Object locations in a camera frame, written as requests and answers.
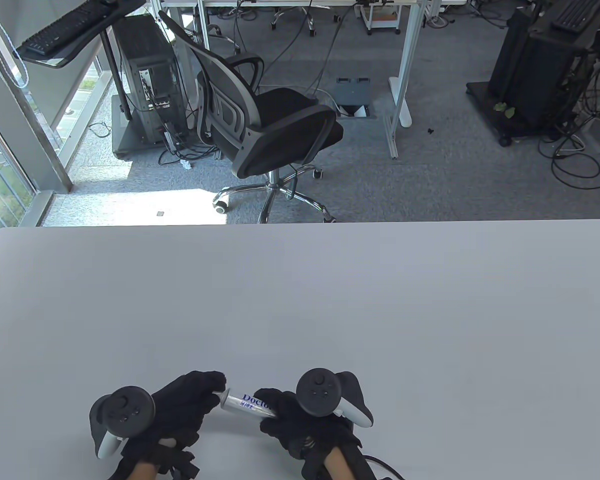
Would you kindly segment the person's right hand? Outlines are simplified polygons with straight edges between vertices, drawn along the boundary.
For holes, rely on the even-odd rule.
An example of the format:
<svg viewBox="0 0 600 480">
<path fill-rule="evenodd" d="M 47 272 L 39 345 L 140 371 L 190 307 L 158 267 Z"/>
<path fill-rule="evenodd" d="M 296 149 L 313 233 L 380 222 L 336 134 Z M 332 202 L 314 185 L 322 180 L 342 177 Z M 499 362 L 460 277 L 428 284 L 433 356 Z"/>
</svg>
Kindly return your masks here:
<svg viewBox="0 0 600 480">
<path fill-rule="evenodd" d="M 254 397 L 275 413 L 275 418 L 263 419 L 259 429 L 277 439 L 293 458 L 304 460 L 310 451 L 329 454 L 336 447 L 362 446 L 349 420 L 336 414 L 317 417 L 307 413 L 293 391 L 261 388 Z"/>
</svg>

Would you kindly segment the person's left hand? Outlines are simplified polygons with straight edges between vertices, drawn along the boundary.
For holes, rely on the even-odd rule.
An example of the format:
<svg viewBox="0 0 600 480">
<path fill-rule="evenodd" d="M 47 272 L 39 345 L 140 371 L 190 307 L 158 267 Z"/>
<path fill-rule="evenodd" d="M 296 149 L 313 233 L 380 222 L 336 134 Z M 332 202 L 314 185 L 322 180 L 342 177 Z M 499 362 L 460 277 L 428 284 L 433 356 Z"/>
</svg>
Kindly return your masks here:
<svg viewBox="0 0 600 480">
<path fill-rule="evenodd" d="M 153 394 L 152 424 L 127 440 L 121 455 L 126 460 L 156 465 L 161 441 L 175 441 L 175 450 L 192 446 L 199 439 L 204 417 L 220 404 L 216 393 L 226 388 L 220 371 L 190 371 Z"/>
</svg>

